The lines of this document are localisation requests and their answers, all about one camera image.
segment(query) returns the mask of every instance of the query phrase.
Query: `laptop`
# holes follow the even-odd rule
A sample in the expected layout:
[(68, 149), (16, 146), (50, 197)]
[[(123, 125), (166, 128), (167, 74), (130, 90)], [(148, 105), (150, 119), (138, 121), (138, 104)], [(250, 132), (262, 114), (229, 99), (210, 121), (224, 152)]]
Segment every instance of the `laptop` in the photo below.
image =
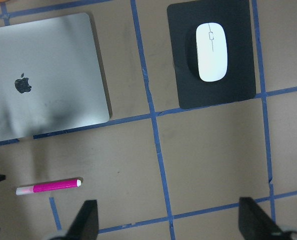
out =
[(86, 13), (0, 27), (0, 141), (109, 118)]

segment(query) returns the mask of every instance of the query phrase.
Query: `apple logo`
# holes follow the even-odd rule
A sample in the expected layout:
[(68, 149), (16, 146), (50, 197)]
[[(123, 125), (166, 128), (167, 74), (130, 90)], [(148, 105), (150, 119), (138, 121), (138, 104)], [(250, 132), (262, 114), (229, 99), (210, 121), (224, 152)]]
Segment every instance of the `apple logo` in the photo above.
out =
[(15, 88), (18, 90), (21, 94), (25, 92), (30, 92), (32, 86), (29, 85), (29, 78), (24, 77), (24, 72), (20, 76), (20, 79), (15, 80)]

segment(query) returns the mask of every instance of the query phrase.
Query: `mouse scroll wheel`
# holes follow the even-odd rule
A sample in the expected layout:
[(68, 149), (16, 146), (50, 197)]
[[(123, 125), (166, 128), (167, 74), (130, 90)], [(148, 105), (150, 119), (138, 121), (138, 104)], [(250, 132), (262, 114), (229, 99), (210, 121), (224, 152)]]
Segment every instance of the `mouse scroll wheel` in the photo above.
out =
[(213, 36), (213, 32), (212, 32), (212, 31), (210, 31), (210, 32), (208, 33), (208, 36), (209, 36), (209, 39), (210, 39), (210, 40), (213, 40), (213, 39), (214, 39), (214, 36)]

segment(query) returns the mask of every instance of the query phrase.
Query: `marker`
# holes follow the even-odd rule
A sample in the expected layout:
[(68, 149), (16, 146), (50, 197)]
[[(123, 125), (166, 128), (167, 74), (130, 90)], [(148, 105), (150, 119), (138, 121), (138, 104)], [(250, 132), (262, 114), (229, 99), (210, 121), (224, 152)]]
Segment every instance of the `marker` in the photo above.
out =
[(57, 181), (50, 183), (42, 183), (33, 186), (23, 186), (16, 189), (16, 195), (34, 194), (46, 191), (54, 191), (60, 189), (77, 188), (82, 182), (79, 179)]

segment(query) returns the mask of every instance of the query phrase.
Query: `silver laptop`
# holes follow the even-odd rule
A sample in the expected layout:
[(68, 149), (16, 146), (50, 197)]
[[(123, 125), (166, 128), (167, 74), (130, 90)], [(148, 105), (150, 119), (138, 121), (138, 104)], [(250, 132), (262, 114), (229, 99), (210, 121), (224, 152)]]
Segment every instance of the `silver laptop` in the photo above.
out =
[(0, 141), (109, 118), (86, 13), (0, 27)]

